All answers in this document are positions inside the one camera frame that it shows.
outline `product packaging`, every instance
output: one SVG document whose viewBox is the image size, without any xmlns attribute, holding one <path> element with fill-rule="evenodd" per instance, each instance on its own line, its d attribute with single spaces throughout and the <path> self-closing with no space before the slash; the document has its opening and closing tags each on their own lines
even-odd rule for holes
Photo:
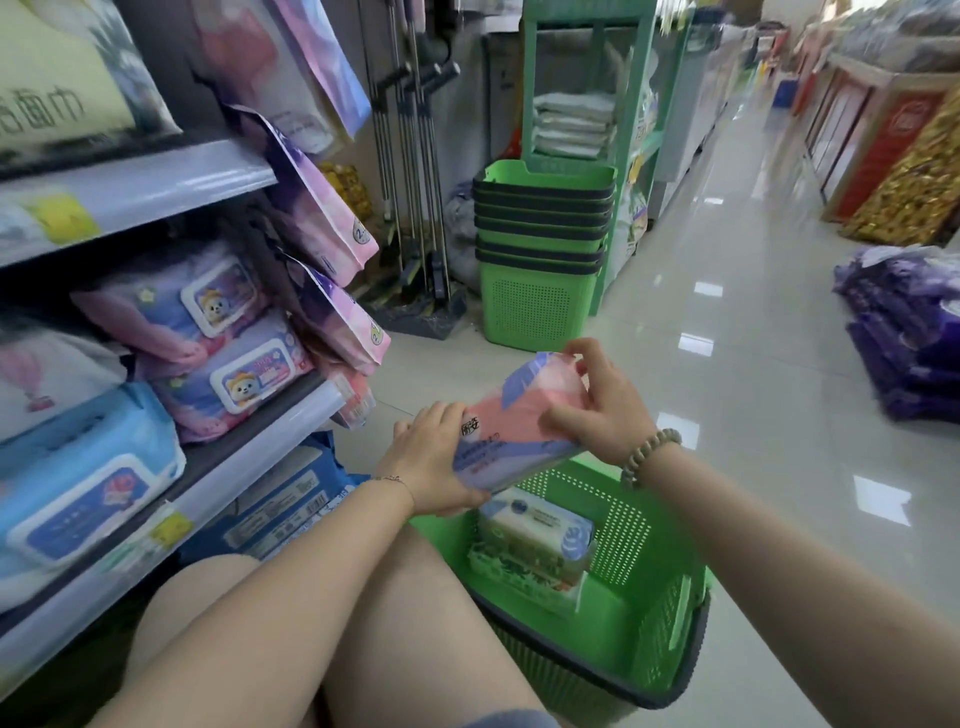
<svg viewBox="0 0 960 728">
<path fill-rule="evenodd" d="M 540 424 L 556 404 L 587 409 L 587 387 L 572 356 L 541 352 L 467 409 L 453 471 L 470 488 L 498 493 L 575 455 L 577 443 Z"/>
<path fill-rule="evenodd" d="M 203 366 L 268 304 L 245 257 L 225 239 L 143 255 L 70 298 L 117 341 L 184 370 Z"/>
<path fill-rule="evenodd" d="M 356 134 L 370 103 L 313 0 L 191 0 L 217 92 L 270 120 L 310 155 Z"/>
<path fill-rule="evenodd" d="M 14 317 L 0 319 L 0 442 L 115 389 L 120 357 L 82 336 Z"/>
<path fill-rule="evenodd" d="M 57 577 L 186 465 L 174 423 L 124 384 L 0 445 L 0 612 Z"/>
<path fill-rule="evenodd" d="M 186 370 L 148 354 L 136 360 L 136 378 L 153 386 L 180 426 L 184 443 L 226 434 L 264 400 L 312 369 L 286 316 L 275 308 L 200 368 Z"/>
<path fill-rule="evenodd" d="M 111 0 L 0 3 L 0 27 L 0 167 L 179 131 Z"/>
<path fill-rule="evenodd" d="M 300 328 L 320 337 L 360 374 L 370 376 L 390 348 L 384 331 L 324 274 L 277 250 L 254 250 L 257 265 L 280 304 Z"/>
<path fill-rule="evenodd" d="M 477 514 L 477 533 L 487 546 L 571 586 L 590 568 L 593 530 L 591 521 L 516 487 L 491 498 Z"/>
<path fill-rule="evenodd" d="M 271 219 L 286 239 L 337 285 L 349 285 L 378 248 L 324 173 L 264 117 L 243 107 L 237 124 L 274 168 L 277 183 L 266 189 Z"/>
<path fill-rule="evenodd" d="M 333 437 L 315 432 L 181 546 L 180 559 L 189 564 L 225 553 L 263 559 L 366 479 L 347 474 Z"/>
</svg>

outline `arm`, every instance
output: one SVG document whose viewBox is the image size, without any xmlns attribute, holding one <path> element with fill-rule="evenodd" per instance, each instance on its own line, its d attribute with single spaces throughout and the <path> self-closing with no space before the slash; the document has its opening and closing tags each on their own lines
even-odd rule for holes
<svg viewBox="0 0 960 728">
<path fill-rule="evenodd" d="M 298 725 L 371 573 L 407 520 L 476 507 L 450 463 L 465 406 L 397 423 L 374 479 L 194 620 L 95 728 Z"/>
<path fill-rule="evenodd" d="M 593 411 L 549 423 L 622 465 L 657 427 L 591 339 L 571 342 Z M 960 725 L 960 638 L 913 599 L 786 522 L 677 445 L 640 477 L 687 528 L 760 637 L 833 726 Z"/>
</svg>

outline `shiny floor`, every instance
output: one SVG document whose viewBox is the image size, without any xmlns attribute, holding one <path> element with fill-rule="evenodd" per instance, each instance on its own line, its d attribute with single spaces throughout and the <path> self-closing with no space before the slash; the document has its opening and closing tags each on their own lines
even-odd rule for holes
<svg viewBox="0 0 960 728">
<path fill-rule="evenodd" d="M 820 222 L 788 119 L 768 109 L 731 103 L 587 332 L 697 455 L 960 625 L 960 427 L 878 410 L 830 293 L 854 245 Z M 370 470 L 394 420 L 475 400 L 529 357 L 478 324 L 445 342 L 394 336 L 372 381 L 380 406 L 337 434 L 348 467 Z M 825 723 L 718 587 L 687 693 L 623 725 Z"/>
</svg>

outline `plastic bag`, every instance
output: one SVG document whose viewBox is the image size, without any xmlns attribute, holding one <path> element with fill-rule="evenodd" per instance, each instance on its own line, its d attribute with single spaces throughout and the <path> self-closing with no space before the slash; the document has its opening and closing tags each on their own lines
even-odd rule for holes
<svg viewBox="0 0 960 728">
<path fill-rule="evenodd" d="M 556 404 L 586 409 L 587 387 L 572 356 L 541 352 L 467 409 L 453 471 L 470 488 L 499 493 L 576 454 L 577 443 L 540 425 Z"/>
<path fill-rule="evenodd" d="M 263 116 L 244 107 L 244 136 L 254 141 L 274 168 L 277 183 L 267 188 L 271 219 L 339 286 L 347 286 L 377 252 L 373 236 L 317 166 Z"/>
</svg>

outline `wall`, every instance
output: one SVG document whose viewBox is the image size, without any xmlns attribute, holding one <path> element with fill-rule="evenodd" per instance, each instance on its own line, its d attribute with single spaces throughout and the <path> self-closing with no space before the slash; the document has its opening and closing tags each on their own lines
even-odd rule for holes
<svg viewBox="0 0 960 728">
<path fill-rule="evenodd" d="M 764 0 L 763 19 L 779 20 L 790 26 L 796 38 L 811 15 L 819 15 L 824 0 Z"/>
</svg>

